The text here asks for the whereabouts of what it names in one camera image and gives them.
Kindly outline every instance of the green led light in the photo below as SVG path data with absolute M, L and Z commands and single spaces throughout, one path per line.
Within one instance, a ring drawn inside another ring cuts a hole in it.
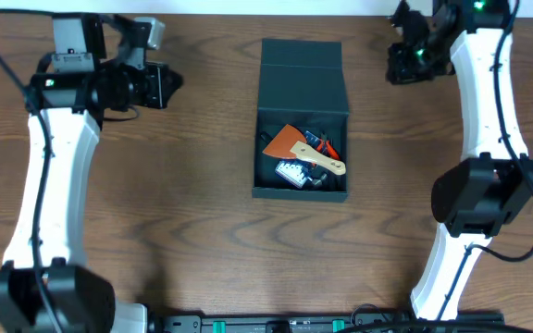
M 332 331 L 338 332 L 340 330 L 344 330 L 344 320 L 342 319 L 336 319 L 332 321 Z
M 482 10 L 487 3 L 483 0 L 478 0 L 474 2 L 474 8 L 476 10 Z
M 226 333 L 226 322 L 213 322 L 213 333 Z

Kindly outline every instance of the dark green box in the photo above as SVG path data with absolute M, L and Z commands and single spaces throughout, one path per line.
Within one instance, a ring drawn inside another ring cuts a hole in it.
M 347 163 L 349 104 L 342 76 L 341 43 L 263 40 L 258 117 L 254 148 L 254 198 L 343 202 L 348 196 L 347 175 L 329 173 L 321 189 L 297 189 L 275 173 L 279 159 L 264 155 L 272 137 L 291 124 L 301 132 L 326 132 L 334 149 Z M 315 173 L 324 172 L 318 166 Z

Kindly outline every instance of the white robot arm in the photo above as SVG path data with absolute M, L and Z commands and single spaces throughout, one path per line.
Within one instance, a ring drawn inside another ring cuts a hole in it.
M 404 43 L 390 48 L 388 78 L 392 83 L 431 80 L 449 74 L 451 62 L 462 102 L 464 140 L 460 166 L 439 178 L 433 188 L 432 209 L 438 222 L 427 266 L 411 292 L 417 318 L 453 320 L 465 284 L 480 250 L 487 247 L 502 224 L 511 222 L 529 192 L 522 179 L 512 176 L 511 155 L 502 140 L 493 70 L 499 70 L 501 105 L 509 142 L 518 158 L 527 159 L 527 147 L 515 117 L 510 75 L 512 36 L 502 45 L 500 66 L 495 52 L 509 20 L 507 0 L 485 7 L 484 1 L 436 2 L 436 30 L 402 1 L 392 19 L 403 29 Z M 533 171 L 533 161 L 527 160 Z
M 510 159 L 501 141 L 499 119 L 492 89 L 492 66 L 501 29 L 478 29 L 470 34 L 464 31 L 456 39 L 450 51 L 455 67 L 462 100 L 464 121 L 464 147 L 462 158 L 479 158 L 483 153 L 498 159 Z M 512 37 L 509 35 L 502 50 L 500 79 L 503 113 L 510 133 L 510 141 L 518 154 L 527 155 L 527 148 L 517 125 L 514 95 L 509 72 L 509 54 Z M 458 315 L 458 302 L 472 268 L 481 251 L 473 251 L 458 279 L 453 295 L 441 318 L 441 306 L 446 301 L 458 267 L 471 244 L 488 246 L 491 237 L 484 234 L 463 234 L 452 237 L 444 224 L 437 225 L 437 233 L 423 277 L 411 293 L 411 304 L 419 318 L 428 320 L 452 320 Z
M 0 269 L 0 324 L 9 332 L 61 327 L 159 332 L 145 306 L 116 301 L 110 283 L 87 270 L 83 216 L 105 110 L 124 112 L 132 105 L 165 108 L 182 85 L 182 77 L 166 64 L 145 60 L 146 50 L 161 44 L 164 24 L 154 18 L 44 14 L 53 17 L 56 52 L 41 60 L 25 92 L 31 98 L 30 164 L 19 222 Z M 123 34 L 119 56 L 106 62 L 100 61 L 105 58 L 103 23 Z M 55 72 L 47 73 L 51 62 Z M 43 153 L 45 147 L 52 152 L 50 158 Z M 42 207 L 35 212 L 38 197 Z M 35 216 L 40 217 L 40 258 L 32 251 Z M 45 288 L 38 286 L 39 279 Z

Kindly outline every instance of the wood grain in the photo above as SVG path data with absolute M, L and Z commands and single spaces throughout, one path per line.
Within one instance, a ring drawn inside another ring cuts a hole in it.
M 163 51 L 185 77 L 168 110 L 105 124 L 93 159 L 85 244 L 118 297 L 208 315 L 350 312 L 405 306 L 434 237 L 433 181 L 458 162 L 455 78 L 393 87 L 383 18 L 159 16 Z M 340 41 L 348 87 L 350 198 L 290 203 L 251 198 L 263 38 Z M 515 28 L 517 116 L 533 156 L 533 19 Z M 114 47 L 116 34 L 107 43 Z M 0 18 L 0 50 L 24 80 L 53 49 L 44 18 Z M 0 260 L 15 227 L 28 164 L 27 116 L 0 69 Z M 521 253 L 533 207 L 494 241 Z M 460 304 L 500 309 L 533 328 L 533 259 L 483 256 Z

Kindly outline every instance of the red pliers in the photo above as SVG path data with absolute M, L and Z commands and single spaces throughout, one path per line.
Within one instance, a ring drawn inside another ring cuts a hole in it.
M 320 144 L 318 145 L 316 150 L 322 154 L 328 153 L 328 156 L 330 156 L 330 158 L 332 159 L 335 159 L 337 161 L 341 160 L 337 151 L 332 148 L 332 145 L 330 144 L 330 141 L 328 140 L 328 137 L 325 133 L 322 133 L 322 137 L 320 137 Z

